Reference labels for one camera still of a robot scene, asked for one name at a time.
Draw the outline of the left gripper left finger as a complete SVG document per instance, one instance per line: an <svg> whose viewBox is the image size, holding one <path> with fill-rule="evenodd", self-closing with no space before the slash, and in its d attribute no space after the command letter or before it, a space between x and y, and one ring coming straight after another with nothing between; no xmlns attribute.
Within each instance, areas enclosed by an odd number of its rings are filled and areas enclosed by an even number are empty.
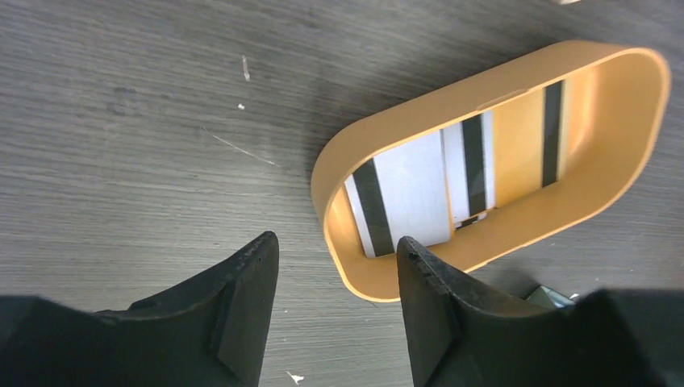
<svg viewBox="0 0 684 387"><path fill-rule="evenodd" d="M279 265L267 231L227 259L132 303L85 312L1 298L4 386L256 386Z"/></svg>

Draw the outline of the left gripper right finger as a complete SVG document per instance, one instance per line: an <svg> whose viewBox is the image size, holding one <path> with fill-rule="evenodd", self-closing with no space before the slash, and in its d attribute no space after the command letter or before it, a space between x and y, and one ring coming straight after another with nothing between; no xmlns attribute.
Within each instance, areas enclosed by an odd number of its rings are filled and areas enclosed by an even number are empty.
<svg viewBox="0 0 684 387"><path fill-rule="evenodd" d="M415 239L397 247L417 386L680 386L683 293L599 289L562 308L499 291Z"/></svg>

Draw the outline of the white card black stripe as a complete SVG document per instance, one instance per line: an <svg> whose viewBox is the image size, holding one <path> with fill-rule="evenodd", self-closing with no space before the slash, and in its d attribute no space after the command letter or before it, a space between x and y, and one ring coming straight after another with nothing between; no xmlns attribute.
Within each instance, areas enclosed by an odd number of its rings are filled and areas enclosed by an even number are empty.
<svg viewBox="0 0 684 387"><path fill-rule="evenodd" d="M419 137L366 161L344 183L363 252L395 253L406 235L430 246L453 233L440 133Z"/></svg>

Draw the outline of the yellow oval tray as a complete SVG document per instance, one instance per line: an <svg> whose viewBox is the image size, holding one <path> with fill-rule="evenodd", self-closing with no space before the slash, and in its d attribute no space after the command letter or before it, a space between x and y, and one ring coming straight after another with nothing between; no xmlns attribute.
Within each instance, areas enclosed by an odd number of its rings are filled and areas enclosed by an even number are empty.
<svg viewBox="0 0 684 387"><path fill-rule="evenodd" d="M542 187L544 88L563 80L569 97L565 172ZM569 40L348 125L323 148L311 177L311 199L342 281L372 302L400 298L397 248L365 255L344 186L376 155L493 113L495 208L467 227L456 229L452 221L449 241L423 244L469 272L615 202L651 156L670 86L669 65L655 50Z"/></svg>

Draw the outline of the green card holder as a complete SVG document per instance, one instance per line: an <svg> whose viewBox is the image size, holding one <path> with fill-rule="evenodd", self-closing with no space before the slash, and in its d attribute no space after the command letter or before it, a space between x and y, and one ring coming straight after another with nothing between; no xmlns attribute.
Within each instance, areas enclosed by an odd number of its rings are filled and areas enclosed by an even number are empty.
<svg viewBox="0 0 684 387"><path fill-rule="evenodd" d="M574 301L572 298L558 293L544 285L536 287L526 298L525 301L531 304L541 306L547 309L560 309L566 306L572 306Z"/></svg>

